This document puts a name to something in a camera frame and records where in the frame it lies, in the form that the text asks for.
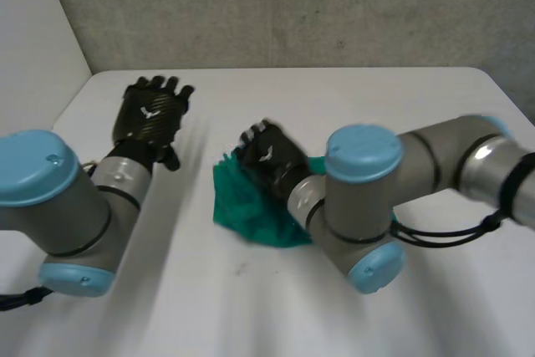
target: white wall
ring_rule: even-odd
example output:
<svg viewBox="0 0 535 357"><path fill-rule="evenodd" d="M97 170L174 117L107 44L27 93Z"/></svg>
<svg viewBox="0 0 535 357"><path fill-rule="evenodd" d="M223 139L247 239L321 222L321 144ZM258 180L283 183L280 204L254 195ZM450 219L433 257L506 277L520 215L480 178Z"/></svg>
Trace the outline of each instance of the white wall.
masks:
<svg viewBox="0 0 535 357"><path fill-rule="evenodd" d="M0 135L50 128L90 75L59 0L0 0Z"/></svg>

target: concrete wall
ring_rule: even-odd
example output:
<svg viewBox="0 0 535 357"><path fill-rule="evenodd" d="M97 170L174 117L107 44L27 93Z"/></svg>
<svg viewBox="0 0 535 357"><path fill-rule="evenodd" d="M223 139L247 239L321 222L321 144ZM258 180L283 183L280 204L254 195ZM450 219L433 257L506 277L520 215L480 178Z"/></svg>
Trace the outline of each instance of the concrete wall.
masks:
<svg viewBox="0 0 535 357"><path fill-rule="evenodd" d="M51 128L90 75L59 0L0 0L0 135Z"/></svg>
<svg viewBox="0 0 535 357"><path fill-rule="evenodd" d="M61 0L94 72L473 66L535 119L535 0Z"/></svg>

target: black ring band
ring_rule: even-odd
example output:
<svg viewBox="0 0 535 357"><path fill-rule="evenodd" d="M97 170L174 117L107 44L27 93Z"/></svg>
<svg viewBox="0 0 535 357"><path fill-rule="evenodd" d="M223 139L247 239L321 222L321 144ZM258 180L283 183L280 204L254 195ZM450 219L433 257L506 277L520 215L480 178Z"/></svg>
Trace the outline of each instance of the black ring band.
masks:
<svg viewBox="0 0 535 357"><path fill-rule="evenodd" d="M335 236L336 238L338 238L339 240L343 242L349 242L351 244L373 244L375 242L381 241L390 232L390 227L389 227L385 232L382 232L379 236L371 237L371 238L356 239L356 238L346 237L343 234L336 232L327 222L325 222L325 226L333 234L333 236Z"/></svg>
<svg viewBox="0 0 535 357"><path fill-rule="evenodd" d="M433 162L433 187L431 188L431 194L432 194L436 192L436 190L438 189L438 186L441 184L441 180L442 180L441 164L436 158L435 152L433 151L431 144L422 134L416 131L411 131L409 134L415 137L424 146L424 148L427 150L427 153L429 154L429 157L431 158L431 161Z"/></svg>
<svg viewBox="0 0 535 357"><path fill-rule="evenodd" d="M80 254L81 252L84 252L85 250L90 249L108 231L108 227L110 227L110 223L111 223L111 208L110 208L110 205L108 205L108 217L106 218L106 223L104 224L104 226L100 230L99 234L97 234L97 236L93 240L91 240L90 242L88 242L87 244L85 244L82 247L76 248L73 251L55 252L55 253L48 252L48 255L50 255L52 257L56 257L56 258L66 258L66 257L72 257L73 255Z"/></svg>
<svg viewBox="0 0 535 357"><path fill-rule="evenodd" d="M140 203L128 192L125 192L118 188L110 187L110 186L97 186L97 188L101 190L102 192L110 192L112 194L115 194L116 196L122 196L124 199L126 199L126 201L132 204L135 207L135 209L137 209L138 211L141 209Z"/></svg>
<svg viewBox="0 0 535 357"><path fill-rule="evenodd" d="M524 180L526 180L534 169L535 153L527 154L522 157L512 169L511 173L509 173L507 179L502 183L499 195L499 211L506 217L514 219L514 216L512 215L512 204L515 200L515 196Z"/></svg>
<svg viewBox="0 0 535 357"><path fill-rule="evenodd" d="M310 221L312 221L312 217L314 216L314 213L316 213L316 211L322 207L323 205L325 204L325 198L322 199L322 200L319 200L318 202L316 202L316 205L314 205L312 207L312 209L310 210L310 212L308 213L307 215L307 221L305 223L305 226L304 228L308 231L308 227L310 226Z"/></svg>
<svg viewBox="0 0 535 357"><path fill-rule="evenodd" d="M459 160L459 163L457 163L457 168L455 171L455 174L453 175L453 188L456 190L459 190L459 186L461 185L461 173L462 168L466 164L466 161L470 157L470 155L481 145L485 144L487 141L491 140L492 138L499 137L499 134L489 134L484 135L483 137L478 138L474 141L472 145L468 147L467 150L462 154L461 159Z"/></svg>

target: black cable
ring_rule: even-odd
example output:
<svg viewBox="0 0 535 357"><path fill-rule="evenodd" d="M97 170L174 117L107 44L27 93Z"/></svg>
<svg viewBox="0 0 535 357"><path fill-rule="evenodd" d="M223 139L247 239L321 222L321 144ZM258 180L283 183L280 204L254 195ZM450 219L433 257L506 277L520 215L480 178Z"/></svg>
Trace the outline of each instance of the black cable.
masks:
<svg viewBox="0 0 535 357"><path fill-rule="evenodd" d="M34 305L41 303L43 298L52 294L49 288L30 288L27 292L20 294L0 295L0 311L18 309L24 305Z"/></svg>
<svg viewBox="0 0 535 357"><path fill-rule="evenodd" d="M425 247L425 248L456 247L456 246L461 246L462 244L466 244L468 242L473 242L474 240L477 240L479 237L483 236L485 233L495 231L501 226L502 220L504 219L504 217L505 216L503 215L503 213L500 210L498 210L494 212L492 215L488 215L487 217L485 217L478 226L471 227L465 230L455 231L455 232L423 232L421 230L416 230L416 229L411 229L409 227L406 227L394 218L390 226L390 235L392 237L395 237L401 240L402 242L406 242L407 244L417 246L417 247ZM455 240L453 242L429 242L427 240L423 240L420 238L420 237L448 238L448 237L464 237L464 236L466 237L460 240Z"/></svg>

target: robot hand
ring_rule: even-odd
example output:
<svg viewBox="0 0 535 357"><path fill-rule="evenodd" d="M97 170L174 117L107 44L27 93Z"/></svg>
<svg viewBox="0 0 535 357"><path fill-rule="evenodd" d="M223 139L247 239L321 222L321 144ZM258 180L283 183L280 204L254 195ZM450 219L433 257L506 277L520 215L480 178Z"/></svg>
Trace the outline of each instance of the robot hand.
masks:
<svg viewBox="0 0 535 357"><path fill-rule="evenodd" d="M163 163L170 171L180 168L180 162L171 142L181 128L181 118L188 111L188 99L194 88L186 85L175 94L177 77L167 80L160 75L151 81L140 77L130 85L123 96L123 104L115 121L115 145L126 141L139 141L150 147L154 162Z"/></svg>
<svg viewBox="0 0 535 357"><path fill-rule="evenodd" d="M277 199L286 201L293 188L311 176L308 157L268 120L245 131L235 152L247 174Z"/></svg>

